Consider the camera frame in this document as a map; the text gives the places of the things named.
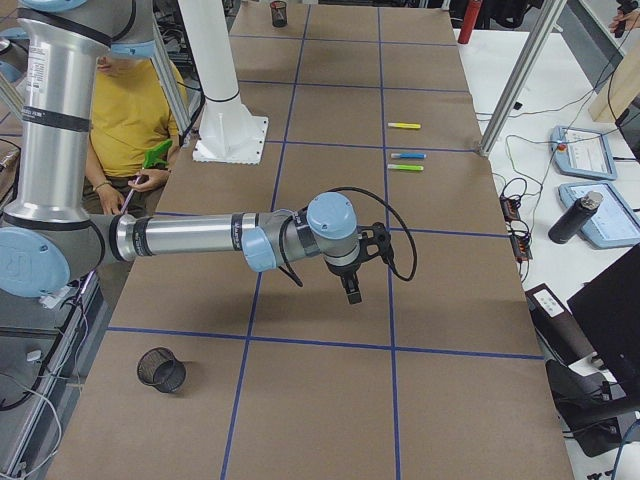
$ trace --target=bracelet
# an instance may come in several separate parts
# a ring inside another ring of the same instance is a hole
[[[96,192],[100,187],[103,187],[105,185],[111,185],[111,181],[110,180],[105,180],[104,182],[96,185],[95,187],[93,187],[93,191]]]

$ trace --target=yellow shirt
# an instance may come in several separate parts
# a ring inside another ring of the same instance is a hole
[[[186,102],[186,91],[179,88]],[[91,144],[111,177],[135,175],[148,149],[179,134],[151,60],[118,76],[98,72],[91,117]]]

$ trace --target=black mesh cup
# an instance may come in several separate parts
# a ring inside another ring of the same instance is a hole
[[[173,393],[180,388],[187,371],[171,350],[154,348],[138,362],[138,379],[162,393]]]
[[[271,23],[274,27],[284,27],[287,24],[287,2],[275,1],[271,6]]]

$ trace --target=red fire extinguisher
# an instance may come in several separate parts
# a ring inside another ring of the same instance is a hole
[[[478,19],[478,14],[480,13],[480,7],[482,7],[482,0],[469,0],[467,11],[464,14],[464,20],[462,21],[460,35],[458,36],[458,43],[469,43],[471,32],[476,25],[476,20]]]

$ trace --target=white table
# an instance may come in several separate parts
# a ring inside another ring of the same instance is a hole
[[[526,32],[474,31],[467,45],[459,45],[462,63],[473,95],[474,107],[482,130],[487,125],[491,113],[502,94],[513,66],[527,39]],[[537,112],[562,107],[583,97],[592,89],[569,47],[558,33],[550,35],[546,46],[538,58],[525,88],[518,101],[523,104],[513,116],[523,112]],[[615,130],[613,124],[595,123],[588,112],[595,94],[588,95],[578,103],[557,112],[523,115],[510,118],[498,141],[490,153],[489,160],[493,172],[504,176],[507,181],[520,177],[512,167],[507,146],[510,148],[516,168],[537,180],[545,178],[551,159],[548,144],[533,144],[510,135],[528,140],[546,142],[556,125],[572,125],[609,132]],[[608,140],[616,157],[633,157],[622,135],[614,131]],[[631,207],[640,207],[640,165],[635,161],[616,162],[618,179],[614,182],[618,191]],[[578,236],[565,245],[549,240],[549,228],[565,211],[558,197],[557,186],[563,183],[586,181],[578,177],[561,175],[555,165],[548,169],[544,189],[536,206],[537,197],[525,197],[520,215],[529,227],[533,227],[532,254],[529,272],[523,282],[525,290],[540,283],[546,283],[553,292],[566,301],[580,290],[584,282],[602,272],[622,256],[627,248],[598,250]],[[503,182],[496,176],[496,188],[502,190]],[[507,194],[521,193],[523,183],[514,184]],[[528,192],[537,192],[538,186],[528,181]],[[612,468],[616,451],[607,452],[595,458],[584,455],[577,442],[567,441],[576,479],[584,480],[590,475],[602,473]],[[618,468],[617,480],[637,480],[640,472],[640,444],[627,445]]]

